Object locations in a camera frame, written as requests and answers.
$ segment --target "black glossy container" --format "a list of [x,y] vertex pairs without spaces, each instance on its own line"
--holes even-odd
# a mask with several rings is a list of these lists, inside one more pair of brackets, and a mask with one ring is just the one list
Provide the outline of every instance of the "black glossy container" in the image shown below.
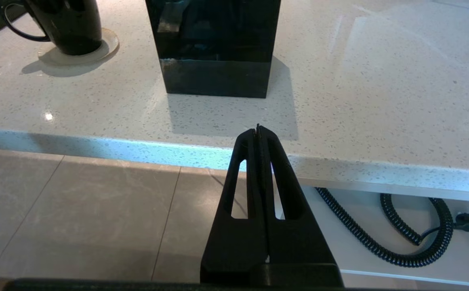
[[281,0],[146,0],[166,91],[265,98]]

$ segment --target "black coiled cord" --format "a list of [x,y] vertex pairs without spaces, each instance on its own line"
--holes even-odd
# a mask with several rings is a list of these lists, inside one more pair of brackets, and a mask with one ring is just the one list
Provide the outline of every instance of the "black coiled cord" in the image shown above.
[[[371,236],[369,236],[362,228],[354,221],[354,219],[343,209],[342,206],[336,201],[336,199],[331,195],[330,191],[326,188],[315,187],[317,192],[321,195],[322,199],[326,204],[331,208],[334,214],[344,223],[345,227],[354,235],[360,242],[367,247],[373,254],[379,256],[387,262],[401,266],[401,267],[410,267],[417,268],[429,265],[439,259],[443,253],[446,251],[450,239],[452,239],[452,234],[454,232],[454,223],[453,218],[446,206],[446,203],[442,199],[430,198],[437,215],[439,217],[440,226],[435,229],[439,232],[437,233],[435,240],[432,245],[426,250],[413,254],[413,255],[402,255],[395,252],[391,252],[388,249],[382,247],[377,243]],[[391,200],[391,194],[380,194],[380,201],[382,208],[386,217],[392,223],[392,225],[411,243],[415,245],[420,245],[421,241],[427,236],[430,230],[424,234],[417,234],[414,232],[400,217],[397,215],[397,212],[394,209]]]

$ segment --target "coaster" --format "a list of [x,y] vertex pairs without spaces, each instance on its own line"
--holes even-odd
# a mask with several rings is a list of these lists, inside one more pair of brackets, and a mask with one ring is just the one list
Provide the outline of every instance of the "coaster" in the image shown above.
[[102,28],[101,46],[94,52],[86,55],[66,55],[53,42],[46,42],[39,48],[38,57],[44,64],[53,67],[88,65],[97,63],[113,53],[119,44],[120,40],[113,31]]

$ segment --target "white countertop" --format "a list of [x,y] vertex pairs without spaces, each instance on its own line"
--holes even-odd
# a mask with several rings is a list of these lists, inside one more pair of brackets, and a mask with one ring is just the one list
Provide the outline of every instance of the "white countertop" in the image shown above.
[[98,6],[120,48],[84,74],[0,31],[0,149],[225,169],[260,123],[311,184],[469,199],[469,0],[282,0],[266,99],[166,94],[143,0]]

